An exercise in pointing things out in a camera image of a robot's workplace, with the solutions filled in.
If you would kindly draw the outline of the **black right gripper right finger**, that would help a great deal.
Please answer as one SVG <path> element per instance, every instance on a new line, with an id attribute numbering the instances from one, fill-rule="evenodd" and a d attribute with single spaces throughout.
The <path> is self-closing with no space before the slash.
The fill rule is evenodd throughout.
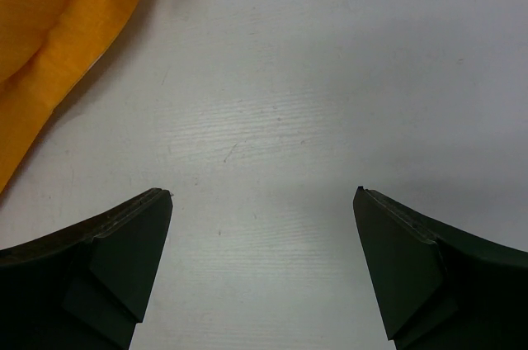
<path id="1" fill-rule="evenodd" d="M 374 190 L 353 199 L 388 340 L 397 349 L 525 349 L 527 254 Z"/>

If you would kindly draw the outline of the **orange pillowcase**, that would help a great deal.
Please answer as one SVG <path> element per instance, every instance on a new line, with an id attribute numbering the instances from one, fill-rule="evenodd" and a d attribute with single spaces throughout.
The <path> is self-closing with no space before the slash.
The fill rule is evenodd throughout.
<path id="1" fill-rule="evenodd" d="M 1 185 L 139 0 L 1 0 Z"/>

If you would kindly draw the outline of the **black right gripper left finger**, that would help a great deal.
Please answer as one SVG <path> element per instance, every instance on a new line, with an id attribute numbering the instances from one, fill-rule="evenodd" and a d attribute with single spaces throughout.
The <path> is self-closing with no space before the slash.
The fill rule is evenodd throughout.
<path id="1" fill-rule="evenodd" d="M 172 216 L 152 188 L 1 251 L 3 349 L 127 349 L 144 320 Z"/>

